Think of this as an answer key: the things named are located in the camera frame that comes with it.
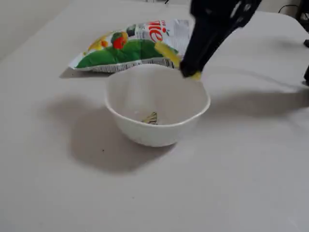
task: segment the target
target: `bowl rim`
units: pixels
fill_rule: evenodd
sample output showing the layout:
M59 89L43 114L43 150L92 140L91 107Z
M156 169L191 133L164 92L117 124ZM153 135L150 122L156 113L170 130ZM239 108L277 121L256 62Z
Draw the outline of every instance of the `bowl rim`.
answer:
M154 127L154 128L173 128L173 127L177 127L177 126L181 126L183 124L186 124L190 121L192 121L193 119L201 116L203 113L205 113L208 108L210 107L210 104L211 104L211 98L210 98L210 95L208 93L208 91L205 89L204 87L204 91L205 91L205 94L206 94L206 97L207 97L207 102L204 106L204 108L199 111L197 114L189 117L188 119L184 120L184 121L181 121L181 122L177 122L177 123L173 123L173 124L166 124L166 125L153 125L153 124L148 124L148 123L144 123L144 122L140 122L140 121L137 121L137 120L134 120L134 119L131 119L131 118L128 118L126 116L123 116L121 115L120 113L116 112L110 105L110 101L109 101L109 98L108 98L108 90L107 90L107 87L109 85L109 81L110 81L110 78L111 76L108 77L108 80L106 82L106 85L105 85L105 91L104 91L104 99L105 99L105 106L107 107L107 109L115 116L123 119L123 120L126 120L126 121L129 121L129 122L132 122L132 123L135 123L135 124L138 124L138 125L141 125L141 126L146 126L146 127Z

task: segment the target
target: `fruit illustration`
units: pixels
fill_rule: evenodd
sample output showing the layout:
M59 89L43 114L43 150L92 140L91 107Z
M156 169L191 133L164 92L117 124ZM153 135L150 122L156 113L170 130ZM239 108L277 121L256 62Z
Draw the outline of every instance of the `fruit illustration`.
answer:
M111 35L112 32L108 32L105 35L101 36L100 38L98 38L97 40L95 40L88 48L88 51L90 50L102 50L102 48L107 47L108 46L108 42L106 41L106 37Z
M124 31L122 32L115 32L114 35L112 35L112 46L115 49L122 49L124 45L126 44L128 39L128 34Z

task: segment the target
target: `red letter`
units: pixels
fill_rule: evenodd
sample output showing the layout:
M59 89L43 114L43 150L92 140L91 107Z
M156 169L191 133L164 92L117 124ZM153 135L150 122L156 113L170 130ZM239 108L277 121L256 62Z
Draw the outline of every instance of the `red letter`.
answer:
M159 30L161 30L161 28L158 27L158 26L151 26L151 27L149 27L149 30L151 30L151 29L159 29Z
M152 36L153 33L155 34L155 36L156 36L156 38L157 38L158 41L162 41L163 37L162 37L161 33L160 33L158 30L151 30L151 31L149 32L149 35L150 35L150 38L151 38L154 42L157 42L157 41L153 39L153 36Z
M149 25L159 25L160 26L160 21L154 21L154 22L150 22Z

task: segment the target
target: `plastic bag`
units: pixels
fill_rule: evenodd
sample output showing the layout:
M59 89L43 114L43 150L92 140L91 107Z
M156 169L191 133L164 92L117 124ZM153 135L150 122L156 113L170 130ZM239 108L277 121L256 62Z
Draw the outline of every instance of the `plastic bag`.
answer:
M188 20L157 20L134 24L112 31L95 40L86 52L69 66L75 70L114 73L140 64L160 64L174 68L173 63L155 50L164 42L180 57L189 44Z

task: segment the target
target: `white wall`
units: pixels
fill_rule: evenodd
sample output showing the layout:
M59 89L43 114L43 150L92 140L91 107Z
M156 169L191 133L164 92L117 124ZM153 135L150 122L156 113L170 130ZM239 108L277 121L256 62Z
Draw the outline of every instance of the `white wall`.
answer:
M0 59L54 18L71 0L0 0Z
M299 5L300 0L262 0L259 7L260 11L275 12L277 13L280 8L284 5ZM297 7L285 7L282 9L281 13L287 15L295 15L297 12Z

